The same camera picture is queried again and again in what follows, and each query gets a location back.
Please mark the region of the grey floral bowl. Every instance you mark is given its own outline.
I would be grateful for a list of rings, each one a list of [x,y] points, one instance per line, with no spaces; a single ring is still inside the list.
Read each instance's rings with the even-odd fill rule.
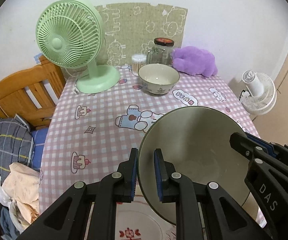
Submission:
[[[177,84],[180,74],[173,67],[154,63],[142,66],[138,71],[138,78],[146,92],[164,95]]]
[[[249,161],[230,147],[230,136],[247,131],[226,114],[207,107],[183,107],[157,120],[139,147],[138,178],[151,208],[164,220],[175,223],[175,205],[159,201],[154,150],[162,150],[165,161],[192,181],[218,183],[252,217],[256,205],[245,185]]]

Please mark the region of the white red-rimmed plate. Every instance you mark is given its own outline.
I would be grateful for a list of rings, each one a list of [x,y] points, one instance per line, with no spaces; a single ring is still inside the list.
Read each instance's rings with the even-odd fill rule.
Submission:
[[[145,198],[117,203],[115,239],[176,239],[176,226],[160,218]]]

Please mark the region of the white standing fan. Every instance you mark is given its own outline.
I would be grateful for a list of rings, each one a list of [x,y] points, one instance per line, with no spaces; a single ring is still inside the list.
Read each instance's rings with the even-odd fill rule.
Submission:
[[[273,80],[264,73],[247,70],[242,75],[245,90],[239,101],[244,109],[254,116],[270,112],[277,100],[277,91]]]

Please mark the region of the peach cloth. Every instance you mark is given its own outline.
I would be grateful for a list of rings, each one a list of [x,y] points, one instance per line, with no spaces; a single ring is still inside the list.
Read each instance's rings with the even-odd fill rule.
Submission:
[[[15,201],[20,214],[30,225],[40,214],[40,173],[21,163],[9,165],[10,173],[2,183],[6,194]]]

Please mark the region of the blue plaid bedsheet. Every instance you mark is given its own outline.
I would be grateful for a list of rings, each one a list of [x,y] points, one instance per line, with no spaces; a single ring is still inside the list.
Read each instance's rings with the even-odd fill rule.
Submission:
[[[31,162],[31,168],[40,171],[41,159],[43,154],[43,148],[45,145],[46,137],[48,133],[48,128],[39,129],[32,131],[32,137],[34,139],[34,150]]]

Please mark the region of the pink checkered tablecloth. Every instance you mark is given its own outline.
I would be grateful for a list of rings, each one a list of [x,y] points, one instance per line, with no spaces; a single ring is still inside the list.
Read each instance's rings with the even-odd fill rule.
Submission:
[[[237,96],[219,76],[205,78],[183,74],[164,95],[146,92],[128,66],[119,68],[120,81],[105,92],[76,93],[70,77],[56,105],[41,159],[39,204],[45,211],[73,183],[93,183],[117,170],[130,150],[141,142],[158,119],[183,107],[207,107],[220,111],[257,135]],[[253,217],[266,221],[256,205]]]

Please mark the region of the purple plush toy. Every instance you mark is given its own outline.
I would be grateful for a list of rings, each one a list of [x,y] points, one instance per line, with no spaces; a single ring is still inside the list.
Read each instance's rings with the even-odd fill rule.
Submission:
[[[172,52],[172,66],[178,72],[191,76],[215,76],[218,73],[215,56],[194,46],[176,48]]]

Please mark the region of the grey plaid pillow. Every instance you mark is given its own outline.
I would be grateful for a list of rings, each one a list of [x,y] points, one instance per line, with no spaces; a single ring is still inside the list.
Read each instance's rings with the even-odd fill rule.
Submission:
[[[0,176],[4,181],[12,163],[30,166],[33,157],[34,139],[30,126],[19,115],[0,118]]]

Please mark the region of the glass jar black lid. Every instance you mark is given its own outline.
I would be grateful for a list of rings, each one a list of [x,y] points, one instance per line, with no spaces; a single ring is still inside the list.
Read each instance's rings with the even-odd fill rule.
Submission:
[[[174,41],[169,38],[157,37],[154,45],[147,52],[147,64],[159,63],[171,66]]]

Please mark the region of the cotton swab container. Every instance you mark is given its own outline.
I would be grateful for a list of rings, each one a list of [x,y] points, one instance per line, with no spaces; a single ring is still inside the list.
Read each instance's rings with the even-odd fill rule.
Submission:
[[[147,55],[145,54],[134,54],[131,56],[131,71],[132,74],[138,76],[139,69],[144,66],[147,62]]]

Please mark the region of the wooden bed headboard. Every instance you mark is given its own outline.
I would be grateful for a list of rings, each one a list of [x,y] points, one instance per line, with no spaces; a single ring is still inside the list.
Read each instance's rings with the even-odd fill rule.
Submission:
[[[65,87],[61,68],[43,55],[40,64],[15,72],[0,81],[0,118],[23,117],[34,129],[46,128],[55,111],[55,100],[47,91],[48,81],[59,99]]]

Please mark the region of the green desk fan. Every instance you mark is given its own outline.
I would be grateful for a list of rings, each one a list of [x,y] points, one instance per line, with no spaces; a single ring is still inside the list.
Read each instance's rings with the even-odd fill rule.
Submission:
[[[65,69],[86,68],[75,82],[78,92],[84,94],[106,91],[120,79],[116,67],[97,64],[104,35],[104,22],[97,9],[77,0],[49,5],[37,20],[35,31],[46,59]]]

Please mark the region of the green patterned wall mat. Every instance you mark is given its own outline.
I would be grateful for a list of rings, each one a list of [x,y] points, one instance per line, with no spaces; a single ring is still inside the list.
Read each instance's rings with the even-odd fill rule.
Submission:
[[[113,3],[95,7],[104,22],[97,64],[131,64],[134,54],[147,54],[157,37],[181,47],[188,9],[167,4]]]

